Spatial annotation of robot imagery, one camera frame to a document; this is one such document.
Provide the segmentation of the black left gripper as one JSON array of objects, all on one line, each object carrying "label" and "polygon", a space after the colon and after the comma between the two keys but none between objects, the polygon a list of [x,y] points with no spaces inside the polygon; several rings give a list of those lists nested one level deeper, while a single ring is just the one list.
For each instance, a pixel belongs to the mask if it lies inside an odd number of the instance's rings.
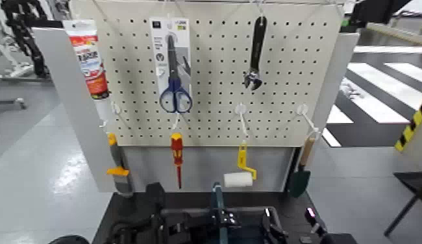
[{"label": "black left gripper", "polygon": [[186,219],[167,217],[160,225],[160,243],[206,243],[209,236],[218,236],[219,228],[240,228],[237,216],[226,209]]}]

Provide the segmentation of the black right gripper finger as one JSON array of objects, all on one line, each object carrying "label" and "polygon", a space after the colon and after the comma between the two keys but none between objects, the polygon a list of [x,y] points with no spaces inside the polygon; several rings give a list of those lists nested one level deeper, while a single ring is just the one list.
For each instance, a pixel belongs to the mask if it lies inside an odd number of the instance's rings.
[{"label": "black right gripper finger", "polygon": [[304,217],[308,224],[311,226],[310,232],[312,234],[317,234],[318,236],[325,235],[324,222],[317,216],[317,214],[312,208],[307,208],[305,210]]},{"label": "black right gripper finger", "polygon": [[272,222],[272,212],[269,208],[264,209],[261,222],[261,233],[264,243],[287,244],[288,233]]}]

